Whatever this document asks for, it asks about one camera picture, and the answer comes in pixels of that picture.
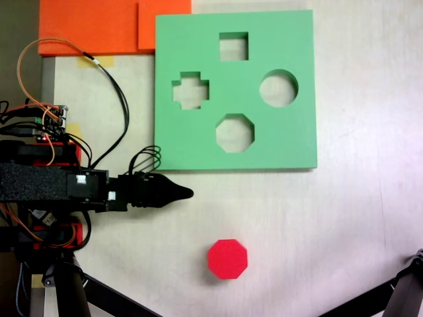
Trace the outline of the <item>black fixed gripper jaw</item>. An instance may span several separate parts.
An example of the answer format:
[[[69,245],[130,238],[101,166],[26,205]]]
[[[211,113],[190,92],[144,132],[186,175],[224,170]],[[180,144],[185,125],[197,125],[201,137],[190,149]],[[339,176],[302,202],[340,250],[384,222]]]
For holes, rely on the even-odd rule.
[[[178,185],[166,179],[164,185],[163,205],[168,205],[175,201],[190,199],[194,196],[194,191],[190,188]]]

